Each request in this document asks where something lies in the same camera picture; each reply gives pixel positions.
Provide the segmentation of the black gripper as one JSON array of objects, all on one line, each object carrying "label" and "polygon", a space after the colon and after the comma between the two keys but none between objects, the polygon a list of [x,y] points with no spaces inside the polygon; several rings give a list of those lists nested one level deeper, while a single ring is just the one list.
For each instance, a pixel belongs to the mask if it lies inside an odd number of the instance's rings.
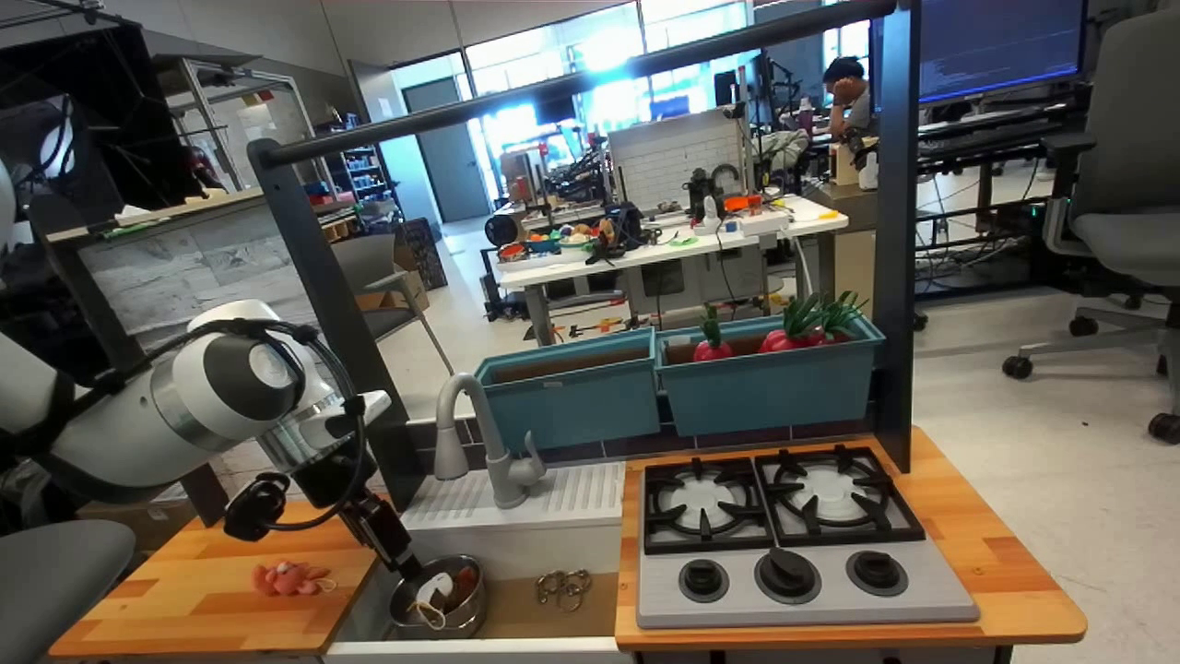
[{"label": "black gripper", "polygon": [[399,513],[362,486],[354,499],[341,502],[339,518],[350,526],[356,543],[366,543],[403,583],[425,577],[425,559],[408,550],[408,532],[403,526]]}]

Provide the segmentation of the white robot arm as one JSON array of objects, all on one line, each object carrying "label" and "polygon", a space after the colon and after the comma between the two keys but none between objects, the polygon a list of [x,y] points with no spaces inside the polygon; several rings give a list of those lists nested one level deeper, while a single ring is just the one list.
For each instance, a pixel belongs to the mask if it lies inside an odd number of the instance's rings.
[{"label": "white robot arm", "polygon": [[255,438],[273,473],[226,504],[233,538],[339,516],[393,576],[425,571],[393,504],[367,491],[367,424],[391,394],[356,387],[314,324],[259,299],[204,310],[93,387],[0,336],[0,381],[5,452],[37,461],[78,499],[150,499]]}]

